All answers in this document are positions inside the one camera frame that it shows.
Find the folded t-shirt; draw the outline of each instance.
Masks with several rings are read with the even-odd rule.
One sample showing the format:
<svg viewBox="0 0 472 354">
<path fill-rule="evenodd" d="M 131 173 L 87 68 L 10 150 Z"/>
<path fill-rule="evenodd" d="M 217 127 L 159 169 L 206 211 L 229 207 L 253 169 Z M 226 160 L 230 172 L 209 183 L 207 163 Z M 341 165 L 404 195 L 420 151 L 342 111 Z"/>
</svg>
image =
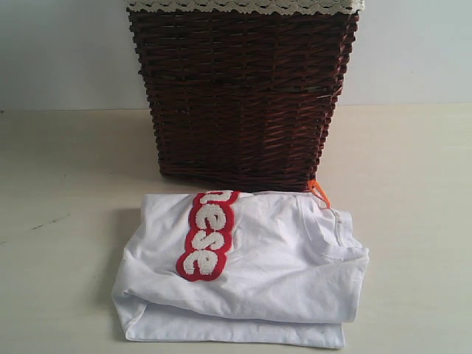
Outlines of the folded t-shirt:
<svg viewBox="0 0 472 354">
<path fill-rule="evenodd" d="M 337 348 L 367 263 L 310 193 L 147 195 L 113 298 L 130 340 Z"/>
</svg>

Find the table surface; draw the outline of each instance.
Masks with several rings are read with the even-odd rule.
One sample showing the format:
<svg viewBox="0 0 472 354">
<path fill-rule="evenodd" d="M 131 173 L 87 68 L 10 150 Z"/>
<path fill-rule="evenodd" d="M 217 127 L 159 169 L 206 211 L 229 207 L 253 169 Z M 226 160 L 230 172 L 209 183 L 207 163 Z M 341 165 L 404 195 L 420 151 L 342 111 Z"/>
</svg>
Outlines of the table surface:
<svg viewBox="0 0 472 354">
<path fill-rule="evenodd" d="M 0 114 L 0 353 L 331 353 L 130 343 L 110 292 L 159 175 L 147 111 Z M 472 105 L 339 107 L 318 180 L 371 252 L 342 353 L 472 353 Z"/>
</svg>

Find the lace trim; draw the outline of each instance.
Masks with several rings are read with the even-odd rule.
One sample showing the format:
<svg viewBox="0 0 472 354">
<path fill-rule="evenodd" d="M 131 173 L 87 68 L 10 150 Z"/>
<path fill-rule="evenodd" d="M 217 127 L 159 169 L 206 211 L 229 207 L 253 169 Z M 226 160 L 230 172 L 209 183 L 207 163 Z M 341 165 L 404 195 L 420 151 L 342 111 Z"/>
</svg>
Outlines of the lace trim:
<svg viewBox="0 0 472 354">
<path fill-rule="evenodd" d="M 301 13 L 313 15 L 323 13 L 356 13 L 364 9 L 364 0 L 126 0 L 128 7 L 134 11 L 146 10 L 156 12 L 181 11 L 233 11 L 239 13 L 262 13 L 269 15 L 279 13 L 291 15 Z"/>
</svg>

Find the orange string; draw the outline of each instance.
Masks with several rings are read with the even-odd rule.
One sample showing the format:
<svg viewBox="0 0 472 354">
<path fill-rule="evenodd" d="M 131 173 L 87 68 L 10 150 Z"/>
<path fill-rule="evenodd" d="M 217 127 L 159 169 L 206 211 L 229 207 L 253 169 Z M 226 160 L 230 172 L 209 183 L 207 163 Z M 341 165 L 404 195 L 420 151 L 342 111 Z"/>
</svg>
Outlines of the orange string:
<svg viewBox="0 0 472 354">
<path fill-rule="evenodd" d="M 308 188 L 310 188 L 310 191 L 315 197 L 324 201 L 324 203 L 326 204 L 326 209 L 331 209 L 330 199 L 326 196 L 326 193 L 317 181 L 315 181 L 314 179 L 308 181 Z"/>
</svg>

